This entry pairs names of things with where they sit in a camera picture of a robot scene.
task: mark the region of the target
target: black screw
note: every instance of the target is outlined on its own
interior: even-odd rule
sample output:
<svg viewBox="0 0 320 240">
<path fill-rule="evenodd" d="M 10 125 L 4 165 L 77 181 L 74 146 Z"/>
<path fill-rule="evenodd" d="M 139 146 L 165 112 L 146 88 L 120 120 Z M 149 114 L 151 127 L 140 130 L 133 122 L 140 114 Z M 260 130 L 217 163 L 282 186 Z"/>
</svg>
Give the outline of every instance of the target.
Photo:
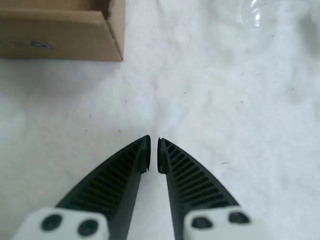
<svg viewBox="0 0 320 240">
<path fill-rule="evenodd" d="M 52 214 L 47 216 L 41 223 L 41 228 L 45 232 L 57 229 L 62 222 L 62 216 L 59 214 Z"/>
<path fill-rule="evenodd" d="M 82 237 L 88 237 L 93 234 L 98 230 L 98 222 L 93 219 L 88 219 L 83 221 L 78 228 L 78 233 Z"/>
<path fill-rule="evenodd" d="M 194 218 L 191 225 L 196 229 L 209 229 L 214 226 L 213 223 L 206 217 Z"/>
<path fill-rule="evenodd" d="M 234 224 L 249 224 L 250 219 L 244 213 L 235 211 L 229 214 L 229 222 Z"/>
</svg>

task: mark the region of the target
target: printed logo on box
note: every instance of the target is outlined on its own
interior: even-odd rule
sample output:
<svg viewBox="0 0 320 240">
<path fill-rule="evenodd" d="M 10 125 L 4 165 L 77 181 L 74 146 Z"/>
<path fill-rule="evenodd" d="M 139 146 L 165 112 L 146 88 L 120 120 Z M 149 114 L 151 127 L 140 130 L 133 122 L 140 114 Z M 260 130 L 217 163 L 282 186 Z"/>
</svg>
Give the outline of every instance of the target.
<svg viewBox="0 0 320 240">
<path fill-rule="evenodd" d="M 0 39 L 0 48 L 40 48 L 53 50 L 54 47 L 46 41 L 23 41 Z"/>
</svg>

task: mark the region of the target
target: white surface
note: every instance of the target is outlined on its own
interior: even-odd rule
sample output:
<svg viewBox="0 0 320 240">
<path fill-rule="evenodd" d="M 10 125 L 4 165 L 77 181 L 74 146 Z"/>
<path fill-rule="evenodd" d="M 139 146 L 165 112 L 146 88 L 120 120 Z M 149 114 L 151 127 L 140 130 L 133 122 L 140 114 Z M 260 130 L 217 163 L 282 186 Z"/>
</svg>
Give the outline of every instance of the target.
<svg viewBox="0 0 320 240">
<path fill-rule="evenodd" d="M 43 220 L 56 214 L 62 217 L 60 225 L 51 231 L 43 231 Z M 83 237 L 79 234 L 78 228 L 87 220 L 96 221 L 98 227 L 94 234 Z M 44 207 L 30 213 L 24 219 L 12 240 L 108 240 L 109 237 L 108 222 L 100 213 Z"/>
<path fill-rule="evenodd" d="M 249 217 L 249 223 L 234 223 L 229 221 L 232 213 L 243 213 Z M 212 223 L 212 227 L 196 228 L 193 221 L 205 218 Z M 183 240 L 273 240 L 271 233 L 260 220 L 251 217 L 239 206 L 194 210 L 184 218 Z"/>
<path fill-rule="evenodd" d="M 320 39 L 246 30 L 236 0 L 127 0 L 123 63 L 0 60 L 0 238 L 150 134 L 128 240 L 173 240 L 156 144 L 208 168 L 279 240 L 320 229 Z"/>
</svg>

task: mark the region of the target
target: white fabric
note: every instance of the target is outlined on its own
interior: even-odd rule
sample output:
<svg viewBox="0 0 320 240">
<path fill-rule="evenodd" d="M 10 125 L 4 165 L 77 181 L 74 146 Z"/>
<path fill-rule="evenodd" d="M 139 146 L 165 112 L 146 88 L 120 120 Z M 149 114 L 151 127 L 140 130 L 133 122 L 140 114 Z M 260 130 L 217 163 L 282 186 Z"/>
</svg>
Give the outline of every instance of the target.
<svg viewBox="0 0 320 240">
<path fill-rule="evenodd" d="M 0 239 L 143 135 L 128 240 L 173 240 L 164 137 L 279 240 L 320 229 L 320 39 L 309 15 L 269 30 L 236 0 L 127 0 L 123 63 L 0 60 Z"/>
</svg>

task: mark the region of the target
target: cardboard box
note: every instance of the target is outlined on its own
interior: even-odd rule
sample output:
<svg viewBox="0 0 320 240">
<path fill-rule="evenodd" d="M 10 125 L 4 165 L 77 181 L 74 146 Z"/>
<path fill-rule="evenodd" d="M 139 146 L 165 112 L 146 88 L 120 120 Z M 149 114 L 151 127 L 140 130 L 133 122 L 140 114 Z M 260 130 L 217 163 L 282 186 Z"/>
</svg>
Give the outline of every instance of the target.
<svg viewBox="0 0 320 240">
<path fill-rule="evenodd" d="M 0 57 L 120 62 L 126 0 L 0 0 Z"/>
</svg>

